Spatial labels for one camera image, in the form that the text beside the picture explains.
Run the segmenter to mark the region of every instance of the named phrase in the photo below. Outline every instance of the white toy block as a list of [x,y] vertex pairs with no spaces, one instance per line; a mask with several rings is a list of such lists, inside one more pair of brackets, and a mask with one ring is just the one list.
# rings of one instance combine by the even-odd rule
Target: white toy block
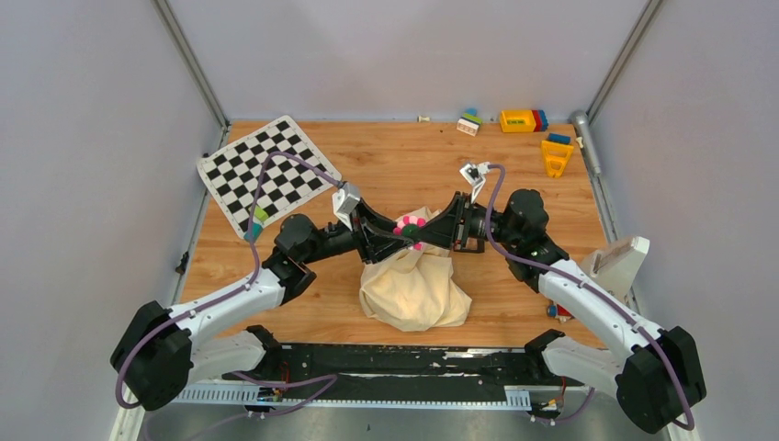
[[461,118],[457,122],[457,129],[470,136],[476,136],[476,133],[479,131],[479,124]]

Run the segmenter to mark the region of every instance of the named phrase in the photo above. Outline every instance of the wooden tabletop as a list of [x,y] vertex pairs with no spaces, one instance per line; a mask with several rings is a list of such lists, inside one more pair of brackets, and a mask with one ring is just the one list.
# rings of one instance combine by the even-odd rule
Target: wooden tabletop
[[[443,209],[455,191],[469,191],[458,172],[466,161],[503,164],[508,172],[496,209],[518,188],[541,192],[552,239],[581,259],[605,245],[593,192],[579,150],[563,177],[544,172],[540,142],[546,133],[502,133],[498,124],[485,124],[476,137],[455,129],[454,123],[300,122],[300,126],[327,158],[360,189],[371,206],[389,218],[421,206]],[[230,140],[259,129],[261,121],[232,126]],[[552,125],[549,131],[569,135],[571,125]],[[488,175],[479,202],[487,204],[497,172]],[[305,213],[320,226],[335,221],[332,191],[326,191],[293,212]],[[257,241],[261,257],[273,247],[280,222]],[[522,346],[549,328],[559,329],[587,345],[601,345],[577,321],[559,323],[546,316],[548,300],[517,282],[505,260],[490,249],[485,254],[453,253],[454,280],[473,302],[465,324],[405,333],[368,319],[357,293],[363,264],[356,253],[343,254],[310,265],[317,279],[299,298],[233,326],[262,324],[280,342],[371,343],[393,345]],[[253,267],[247,243],[238,238],[217,204],[211,200],[198,246],[182,293],[182,302],[195,300],[236,279]]]

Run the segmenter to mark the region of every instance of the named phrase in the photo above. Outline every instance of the white wall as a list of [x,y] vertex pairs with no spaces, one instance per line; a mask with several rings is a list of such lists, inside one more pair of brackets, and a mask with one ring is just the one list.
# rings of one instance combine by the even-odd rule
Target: white wall
[[149,1],[3,2],[0,59],[0,439],[107,439],[219,130]]
[[171,0],[232,119],[587,108],[646,0]]
[[705,441],[779,432],[779,4],[671,1],[594,125],[642,310],[698,343]]

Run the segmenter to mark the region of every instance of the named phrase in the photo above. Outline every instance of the yellow triangle block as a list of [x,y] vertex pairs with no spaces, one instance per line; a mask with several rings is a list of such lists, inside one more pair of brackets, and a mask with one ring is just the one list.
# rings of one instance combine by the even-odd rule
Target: yellow triangle block
[[541,156],[544,158],[544,167],[547,169],[547,176],[561,177],[572,154],[572,145],[542,141]]

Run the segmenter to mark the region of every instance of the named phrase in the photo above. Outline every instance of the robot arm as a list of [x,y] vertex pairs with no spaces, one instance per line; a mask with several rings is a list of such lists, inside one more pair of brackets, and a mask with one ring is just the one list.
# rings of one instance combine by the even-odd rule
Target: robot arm
[[[486,165],[466,164],[461,173],[476,192],[484,185]],[[682,408],[658,355],[638,333],[641,326],[671,360],[690,404],[705,397],[693,338],[678,327],[666,332],[615,302],[637,323],[630,324],[613,305],[585,290],[584,283],[596,285],[547,235],[548,215],[537,191],[513,192],[505,210],[493,211],[489,221],[486,209],[473,199],[456,192],[445,210],[405,237],[392,232],[395,221],[376,213],[356,187],[345,183],[333,195],[338,223],[318,229],[304,215],[290,216],[282,222],[273,252],[262,263],[253,283],[249,284],[251,276],[244,277],[206,298],[168,310],[156,301],[144,305],[120,340],[111,364],[119,371],[128,352],[160,323],[238,287],[245,290],[204,311],[190,312],[189,317],[156,335],[130,362],[125,383],[146,410],[156,410],[191,382],[257,368],[275,342],[263,328],[251,327],[229,338],[213,337],[260,311],[299,296],[316,278],[307,264],[354,250],[363,262],[377,263],[417,242],[480,253],[489,229],[507,254],[581,279],[582,283],[574,284],[554,271],[506,259],[517,280],[564,306],[608,347],[607,351],[593,349],[550,330],[525,346],[525,351],[536,357],[539,370],[577,379],[615,396],[634,423],[648,432],[657,432],[677,418]],[[469,247],[473,241],[475,248]]]

